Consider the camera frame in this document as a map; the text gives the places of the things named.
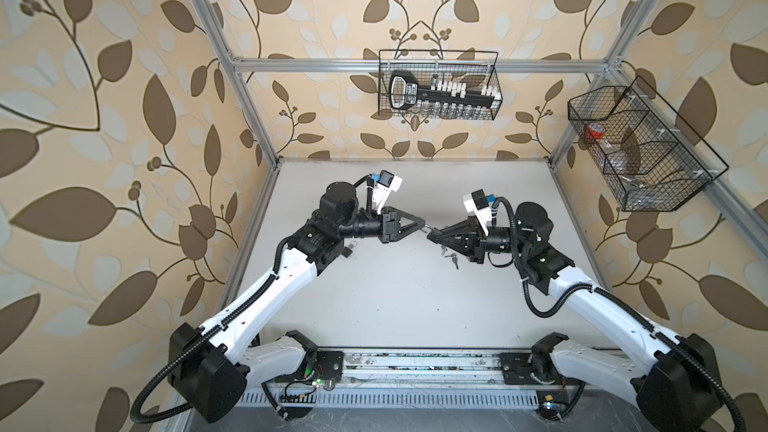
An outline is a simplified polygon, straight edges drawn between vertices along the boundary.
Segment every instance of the gray marble surface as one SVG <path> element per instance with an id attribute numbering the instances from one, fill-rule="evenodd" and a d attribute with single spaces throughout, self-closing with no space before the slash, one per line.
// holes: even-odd
<path id="1" fill-rule="evenodd" d="M 195 415 L 188 432 L 655 432 L 642 414 L 622 399 L 595 393 L 580 399 L 569 418 L 548 423 L 522 410 L 318 408 L 283 422 L 271 408 L 234 408 L 214 424 Z"/>

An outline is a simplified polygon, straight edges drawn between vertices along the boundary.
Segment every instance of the wallpaper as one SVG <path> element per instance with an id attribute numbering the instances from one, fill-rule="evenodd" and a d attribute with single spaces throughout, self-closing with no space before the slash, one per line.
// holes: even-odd
<path id="1" fill-rule="evenodd" d="M 567 125 L 566 102 L 583 74 L 501 74 L 496 119 L 441 120 L 378 110 L 371 75 L 246 76 L 279 156 L 288 158 L 543 158 Z"/>
<path id="2" fill-rule="evenodd" d="M 188 0 L 0 9 L 0 430 L 148 430 L 266 164 Z"/>
<path id="3" fill-rule="evenodd" d="M 211 0 L 235 55 L 361 58 L 365 48 L 602 58 L 636 0 Z"/>
<path id="4" fill-rule="evenodd" d="M 730 164 L 720 180 L 768 219 L 768 0 L 661 0 L 646 27 L 625 67 L 678 107 Z M 615 293 L 711 342 L 747 429 L 768 430 L 766 264 L 703 194 L 676 212 L 629 214 L 578 145 L 559 170 Z M 727 411 L 705 430 L 732 430 Z"/>

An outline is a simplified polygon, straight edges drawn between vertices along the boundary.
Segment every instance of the wire basket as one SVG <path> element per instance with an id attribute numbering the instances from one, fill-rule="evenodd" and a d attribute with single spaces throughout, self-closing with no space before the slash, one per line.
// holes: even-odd
<path id="1" fill-rule="evenodd" d="M 494 120 L 504 98 L 496 52 L 380 50 L 379 113 Z"/>
<path id="2" fill-rule="evenodd" d="M 674 113 L 674 126 L 656 115 L 652 99 Z M 640 76 L 629 87 L 604 86 L 569 100 L 568 120 L 626 212 L 677 210 L 728 170 L 710 144 Z M 706 166 L 702 154 L 717 167 Z"/>

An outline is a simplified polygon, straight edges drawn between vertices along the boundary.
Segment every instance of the black wire mesh basket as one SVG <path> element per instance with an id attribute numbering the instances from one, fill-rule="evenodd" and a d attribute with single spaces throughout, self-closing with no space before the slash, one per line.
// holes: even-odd
<path id="1" fill-rule="evenodd" d="M 652 103 L 673 112 L 674 125 L 659 118 Z M 728 170 L 640 76 L 629 87 L 604 86 L 569 100 L 568 120 L 625 212 L 677 210 Z"/>
<path id="2" fill-rule="evenodd" d="M 379 113 L 494 120 L 504 98 L 496 52 L 380 50 Z"/>

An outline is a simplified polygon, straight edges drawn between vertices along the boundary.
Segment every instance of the table surface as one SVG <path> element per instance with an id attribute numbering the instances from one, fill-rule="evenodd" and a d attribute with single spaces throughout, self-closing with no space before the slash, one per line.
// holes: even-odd
<path id="1" fill-rule="evenodd" d="M 480 188 L 515 208 L 526 201 L 542 205 L 554 224 L 550 243 L 594 277 L 545 162 L 286 162 L 240 290 L 271 269 L 278 241 L 304 224 L 329 184 L 354 183 L 382 169 L 402 177 L 386 204 L 437 228 L 466 220 L 462 197 Z M 364 193 L 359 187 L 362 203 Z M 500 212 L 499 225 L 506 224 Z M 457 270 L 422 232 L 386 245 L 376 238 L 346 243 L 354 245 L 353 254 L 296 293 L 261 331 L 262 342 L 298 329 L 321 347 L 528 348 L 554 331 L 589 347 L 615 347 L 568 307 L 552 318 L 535 317 L 513 267 L 460 256 Z M 554 302 L 535 288 L 532 297 L 539 309 Z"/>

